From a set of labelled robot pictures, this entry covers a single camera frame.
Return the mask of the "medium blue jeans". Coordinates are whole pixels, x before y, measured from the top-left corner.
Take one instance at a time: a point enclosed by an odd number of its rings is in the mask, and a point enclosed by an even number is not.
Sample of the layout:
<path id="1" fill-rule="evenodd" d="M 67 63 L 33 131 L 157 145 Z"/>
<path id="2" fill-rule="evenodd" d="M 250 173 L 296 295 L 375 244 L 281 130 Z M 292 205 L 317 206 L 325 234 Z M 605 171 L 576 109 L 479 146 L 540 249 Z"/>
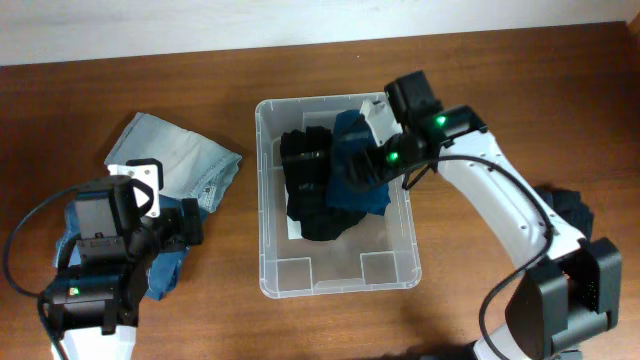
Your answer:
<path id="1" fill-rule="evenodd" d="M 56 277 L 41 297 L 54 306 L 131 310 L 145 295 L 159 300 L 173 290 L 193 246 L 160 253 L 144 217 L 129 183 L 78 192 L 65 208 Z"/>

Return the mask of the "blue shirt bundle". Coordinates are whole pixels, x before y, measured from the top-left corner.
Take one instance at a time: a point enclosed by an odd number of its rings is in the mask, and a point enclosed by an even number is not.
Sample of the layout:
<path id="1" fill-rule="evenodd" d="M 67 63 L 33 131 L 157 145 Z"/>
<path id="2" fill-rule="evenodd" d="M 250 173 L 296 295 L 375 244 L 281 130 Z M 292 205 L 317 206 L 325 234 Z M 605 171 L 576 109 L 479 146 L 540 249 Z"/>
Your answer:
<path id="1" fill-rule="evenodd" d="M 389 186 L 370 191 L 355 191 L 345 181 L 347 161 L 375 141 L 359 110 L 346 110 L 336 115 L 331 149 L 331 175 L 326 192 L 329 207 L 384 216 L 390 204 Z"/>

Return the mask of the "light blue jeans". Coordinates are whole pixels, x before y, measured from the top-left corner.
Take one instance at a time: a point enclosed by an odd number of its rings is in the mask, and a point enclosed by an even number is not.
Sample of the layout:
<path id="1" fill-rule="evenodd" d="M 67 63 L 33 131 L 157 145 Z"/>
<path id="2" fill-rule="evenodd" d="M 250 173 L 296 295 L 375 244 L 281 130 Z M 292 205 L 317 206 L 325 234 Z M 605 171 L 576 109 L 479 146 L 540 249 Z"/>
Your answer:
<path id="1" fill-rule="evenodd" d="M 239 171 L 242 157 L 216 142 L 147 113 L 137 113 L 107 155 L 107 165 L 153 158 L 163 167 L 160 194 L 195 198 L 213 213 Z"/>

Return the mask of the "black shirt bundle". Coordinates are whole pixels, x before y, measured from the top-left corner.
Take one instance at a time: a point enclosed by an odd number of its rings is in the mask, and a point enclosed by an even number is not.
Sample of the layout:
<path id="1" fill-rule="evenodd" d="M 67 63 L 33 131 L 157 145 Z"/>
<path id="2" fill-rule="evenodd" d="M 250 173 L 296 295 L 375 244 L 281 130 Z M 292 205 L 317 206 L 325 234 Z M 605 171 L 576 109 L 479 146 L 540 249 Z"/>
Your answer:
<path id="1" fill-rule="evenodd" d="M 336 240 L 366 216 L 362 211 L 326 203 L 332 143 L 332 132 L 320 126 L 281 136 L 279 152 L 289 195 L 287 216 L 300 222 L 302 237 L 310 241 Z"/>

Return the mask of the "dark green shirt bundle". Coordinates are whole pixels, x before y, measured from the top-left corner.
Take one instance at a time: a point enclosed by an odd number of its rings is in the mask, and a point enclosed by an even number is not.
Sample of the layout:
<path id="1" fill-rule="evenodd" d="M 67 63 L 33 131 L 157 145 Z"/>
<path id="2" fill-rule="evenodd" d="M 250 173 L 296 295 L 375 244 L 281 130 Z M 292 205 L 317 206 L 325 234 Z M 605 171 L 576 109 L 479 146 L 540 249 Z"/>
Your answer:
<path id="1" fill-rule="evenodd" d="M 588 241 L 592 239 L 595 215 L 582 201 L 580 192 L 550 186 L 534 190 L 563 220 L 581 231 Z"/>

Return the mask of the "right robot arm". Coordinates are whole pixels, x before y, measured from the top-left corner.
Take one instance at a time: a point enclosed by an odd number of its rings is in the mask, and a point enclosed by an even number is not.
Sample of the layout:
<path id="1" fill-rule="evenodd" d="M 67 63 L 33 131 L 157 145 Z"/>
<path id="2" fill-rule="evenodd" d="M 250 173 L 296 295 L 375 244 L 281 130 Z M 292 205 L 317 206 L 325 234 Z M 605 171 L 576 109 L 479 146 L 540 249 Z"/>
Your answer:
<path id="1" fill-rule="evenodd" d="M 494 135 L 467 105 L 444 108 L 423 72 L 387 84 L 360 116 L 374 142 L 339 167 L 368 191 L 394 179 L 404 189 L 434 172 L 471 203 L 508 254 L 514 287 L 505 322 L 483 331 L 472 359 L 578 359 L 580 345 L 619 320 L 622 256 L 607 239 L 589 239 L 524 180 Z"/>

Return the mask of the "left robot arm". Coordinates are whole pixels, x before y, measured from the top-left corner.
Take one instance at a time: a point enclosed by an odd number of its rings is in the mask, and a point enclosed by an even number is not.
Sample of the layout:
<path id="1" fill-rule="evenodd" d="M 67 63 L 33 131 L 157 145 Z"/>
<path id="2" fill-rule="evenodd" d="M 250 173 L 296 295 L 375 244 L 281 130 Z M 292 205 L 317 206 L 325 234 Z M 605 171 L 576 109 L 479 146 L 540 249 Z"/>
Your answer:
<path id="1" fill-rule="evenodd" d="M 153 193 L 125 175 L 92 180 L 77 191 L 79 233 L 63 245 L 57 274 L 38 298 L 57 359 L 130 358 L 153 261 L 203 241 L 196 199 L 150 218 L 155 200 L 137 204 L 136 190 Z"/>

